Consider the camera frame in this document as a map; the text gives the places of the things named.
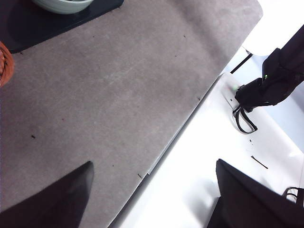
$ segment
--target gray carpet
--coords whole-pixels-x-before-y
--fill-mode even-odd
[[[14,54],[1,209],[92,160],[81,227],[107,227],[261,15],[255,0],[126,0]]]

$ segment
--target white bowl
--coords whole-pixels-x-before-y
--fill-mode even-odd
[[[58,14],[72,14],[84,10],[94,0],[32,0],[47,11]]]

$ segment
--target bag strap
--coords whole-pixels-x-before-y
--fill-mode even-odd
[[[241,115],[243,116],[243,118],[246,120],[246,122],[253,128],[253,131],[251,132],[246,132],[241,125],[239,124],[239,113],[241,112]],[[257,131],[257,126],[254,125],[254,123],[248,118],[248,116],[246,115],[245,111],[244,111],[244,107],[242,106],[238,106],[233,112],[233,114],[236,114],[236,122],[237,122],[237,127],[239,128],[239,130],[245,134],[251,134],[255,131]]]

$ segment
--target black mat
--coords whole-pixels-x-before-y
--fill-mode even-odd
[[[48,12],[30,0],[0,0],[0,41],[11,53],[66,32],[122,5],[124,0],[95,0],[70,15]]]

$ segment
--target wicker basket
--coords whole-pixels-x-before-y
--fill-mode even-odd
[[[14,72],[14,59],[9,50],[0,42],[0,87],[4,86]]]

